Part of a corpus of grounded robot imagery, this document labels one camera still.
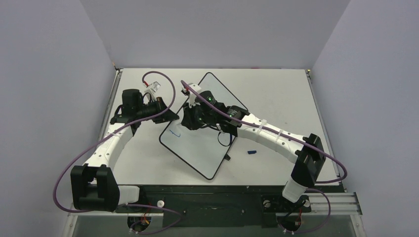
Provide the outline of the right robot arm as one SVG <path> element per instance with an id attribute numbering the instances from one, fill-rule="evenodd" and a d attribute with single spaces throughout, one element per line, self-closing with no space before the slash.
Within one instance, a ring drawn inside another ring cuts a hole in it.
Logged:
<path id="1" fill-rule="evenodd" d="M 238 106 L 225 106 L 217 102 L 209 90 L 197 97 L 188 89 L 183 104 L 182 126 L 189 130 L 211 128 L 259 143 L 284 156 L 294 164 L 291 176 L 279 196 L 279 206 L 291 211 L 308 188 L 313 188 L 326 161 L 320 137 L 302 136 L 281 130 L 257 118 Z"/>

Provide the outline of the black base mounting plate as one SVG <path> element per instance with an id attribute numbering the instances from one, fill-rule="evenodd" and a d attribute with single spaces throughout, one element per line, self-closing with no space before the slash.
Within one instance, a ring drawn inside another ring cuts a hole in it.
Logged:
<path id="1" fill-rule="evenodd" d="M 274 228 L 314 213 L 311 195 L 341 193 L 341 186 L 304 192 L 297 203 L 282 197 L 283 186 L 140 186 L 139 200 L 122 204 L 117 213 L 163 214 L 163 226 Z"/>

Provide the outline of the aluminium frame rail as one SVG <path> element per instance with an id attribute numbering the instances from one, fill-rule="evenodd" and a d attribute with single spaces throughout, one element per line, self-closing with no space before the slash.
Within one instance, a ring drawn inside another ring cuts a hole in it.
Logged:
<path id="1" fill-rule="evenodd" d="M 331 215 L 362 215 L 361 206 L 358 202 L 356 193 L 327 193 L 326 198 L 319 193 L 309 193 L 308 202 L 311 211 L 309 215 L 326 215 L 328 207 L 331 207 Z M 125 212 L 106 212 L 106 211 L 91 211 L 84 213 L 68 213 L 68 216 L 126 216 L 139 217 L 144 213 L 140 211 L 125 211 Z"/>

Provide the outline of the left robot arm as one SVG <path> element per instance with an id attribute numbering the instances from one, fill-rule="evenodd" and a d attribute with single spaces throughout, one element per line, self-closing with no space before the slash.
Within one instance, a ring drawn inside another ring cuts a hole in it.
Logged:
<path id="1" fill-rule="evenodd" d="M 179 119 L 161 97 L 144 103 L 147 92 L 126 89 L 110 120 L 106 140 L 97 146 L 94 153 L 83 165 L 75 165 L 71 172 L 73 205 L 76 210 L 113 212 L 118 206 L 128 204 L 134 212 L 142 212 L 147 207 L 147 198 L 140 194 L 138 186 L 118 185 L 113 168 L 125 148 L 134 137 L 141 122 L 150 118 L 155 124 Z"/>

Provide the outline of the black framed whiteboard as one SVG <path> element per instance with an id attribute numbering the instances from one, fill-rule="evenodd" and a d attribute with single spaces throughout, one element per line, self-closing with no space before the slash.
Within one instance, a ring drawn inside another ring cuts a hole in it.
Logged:
<path id="1" fill-rule="evenodd" d="M 211 72 L 196 83 L 203 90 L 209 90 L 217 101 L 226 106 L 246 106 Z M 180 119 L 170 122 L 159 136 L 159 142 L 174 155 L 187 163 L 205 179 L 215 177 L 219 167 L 228 153 L 229 141 L 234 137 L 228 134 L 218 134 L 211 128 L 189 130 L 181 125 L 183 109 L 177 112 Z"/>

